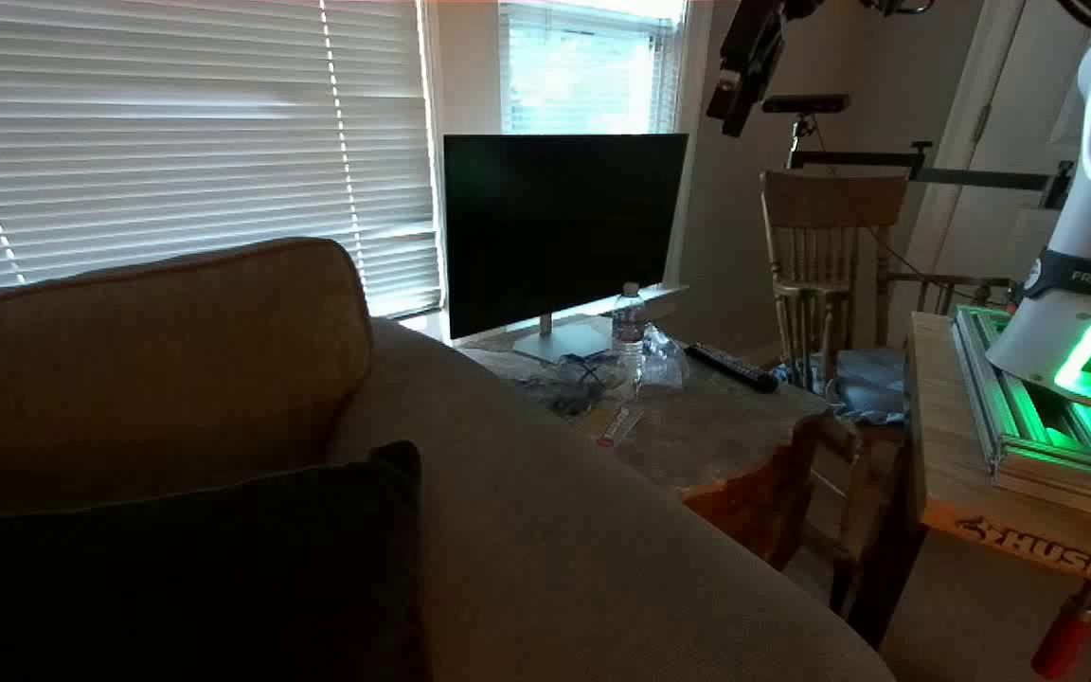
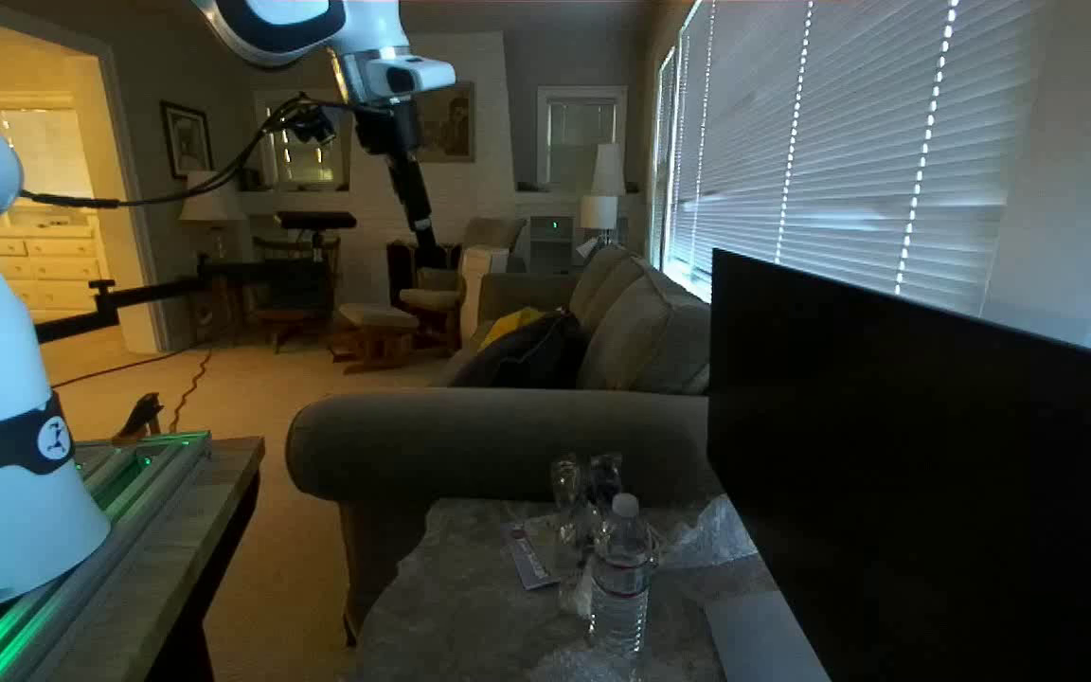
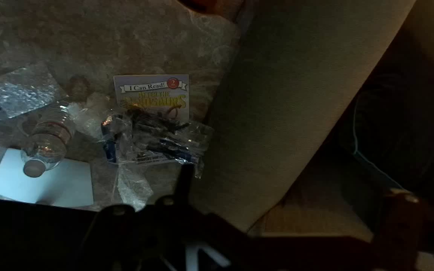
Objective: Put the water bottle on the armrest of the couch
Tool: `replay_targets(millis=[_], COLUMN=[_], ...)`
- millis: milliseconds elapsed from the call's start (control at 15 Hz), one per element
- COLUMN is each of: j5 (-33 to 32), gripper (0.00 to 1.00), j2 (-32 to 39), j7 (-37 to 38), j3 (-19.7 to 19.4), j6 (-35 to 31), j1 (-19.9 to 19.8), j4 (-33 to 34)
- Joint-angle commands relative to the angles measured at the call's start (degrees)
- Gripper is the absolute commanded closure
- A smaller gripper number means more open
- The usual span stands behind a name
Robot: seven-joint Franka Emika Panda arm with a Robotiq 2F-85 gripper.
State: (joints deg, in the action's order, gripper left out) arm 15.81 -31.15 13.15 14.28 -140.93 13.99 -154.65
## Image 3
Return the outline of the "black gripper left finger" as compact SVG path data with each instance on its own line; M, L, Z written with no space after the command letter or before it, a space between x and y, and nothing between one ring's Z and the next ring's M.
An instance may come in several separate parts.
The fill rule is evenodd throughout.
M179 177L178 177L178 181L175 186L175 193L173 193L173 207L175 208L185 208L188 205L193 178L194 178L194 166L193 165L184 165L181 168L181 172L179 172Z

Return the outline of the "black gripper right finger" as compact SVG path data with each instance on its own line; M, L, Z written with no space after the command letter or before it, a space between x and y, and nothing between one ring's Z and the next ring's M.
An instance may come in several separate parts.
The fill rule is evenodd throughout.
M423 210L417 196L392 189L384 196L377 243L396 252L414 252L422 235Z

